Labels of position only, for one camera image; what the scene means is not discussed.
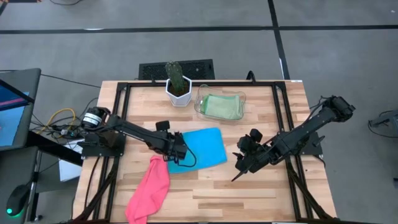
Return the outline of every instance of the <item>green cloth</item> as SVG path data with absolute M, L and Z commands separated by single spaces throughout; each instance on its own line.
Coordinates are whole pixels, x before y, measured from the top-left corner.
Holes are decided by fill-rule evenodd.
M 200 111 L 208 116 L 223 119 L 241 119 L 243 102 L 236 96 L 216 96 L 209 94 L 203 98 Z

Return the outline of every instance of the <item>white hexagonal pot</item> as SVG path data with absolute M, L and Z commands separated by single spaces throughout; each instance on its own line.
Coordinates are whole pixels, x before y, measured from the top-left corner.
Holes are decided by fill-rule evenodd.
M 168 94 L 170 101 L 172 102 L 173 106 L 177 107 L 186 107 L 189 102 L 191 101 L 192 98 L 192 81 L 191 79 L 182 76 L 186 81 L 189 82 L 189 92 L 182 95 L 182 96 L 174 96 L 172 93 L 168 91 L 169 89 L 169 84 L 171 83 L 170 79 L 166 81 L 166 93 Z

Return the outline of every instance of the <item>wooden table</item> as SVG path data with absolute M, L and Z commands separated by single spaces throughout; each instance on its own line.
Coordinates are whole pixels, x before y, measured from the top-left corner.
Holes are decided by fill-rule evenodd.
M 98 106 L 113 108 L 116 85 L 119 81 L 103 82 Z M 302 123 L 309 114 L 308 102 L 302 82 L 286 81 L 290 108 L 295 126 Z M 151 215 L 148 222 L 270 222 L 294 221 L 294 211 L 287 181 L 285 163 L 268 165 L 256 172 L 248 173 L 235 182 L 231 179 L 238 173 L 234 165 L 239 152 L 238 139 L 257 128 L 266 141 L 278 132 L 274 100 L 271 87 L 231 86 L 224 90 L 239 90 L 247 95 L 246 114 L 236 125 L 220 124 L 198 118 L 193 109 L 197 87 L 193 87 L 192 102 L 186 108 L 174 108 L 162 87 L 134 87 L 131 89 L 127 120 L 155 130 L 157 121 L 169 120 L 170 131 L 193 131 L 219 127 L 223 136 L 228 161 L 224 164 L 184 174 L 171 174 L 171 185 L 162 208 Z M 283 101 L 279 96 L 284 118 Z M 126 222 L 124 211 L 129 199 L 149 166 L 149 159 L 155 153 L 133 138 L 127 138 L 126 150 L 120 160 L 111 222 Z M 73 215 L 83 210 L 88 179 L 96 158 L 84 161 Z M 313 156 L 302 156 L 303 168 L 309 191 L 327 213 L 335 216 L 325 168 Z M 89 193 L 94 196 L 100 178 L 102 159 L 95 169 Z M 300 209 L 305 217 L 302 194 L 298 191 Z M 103 196 L 99 217 L 104 217 L 107 192 Z

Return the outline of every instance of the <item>pink cloth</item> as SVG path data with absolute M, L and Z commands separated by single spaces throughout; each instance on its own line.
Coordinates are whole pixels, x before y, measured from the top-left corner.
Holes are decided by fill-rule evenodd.
M 170 187 L 169 171 L 163 158 L 152 156 L 150 165 L 130 198 L 125 214 L 130 224 L 146 224 L 148 215 L 157 212 Z

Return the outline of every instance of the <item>plastic container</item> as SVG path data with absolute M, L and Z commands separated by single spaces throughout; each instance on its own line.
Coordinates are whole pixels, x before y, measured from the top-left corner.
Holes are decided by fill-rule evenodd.
M 246 94 L 242 91 L 226 91 L 199 86 L 194 109 L 198 117 L 237 121 L 243 118 Z

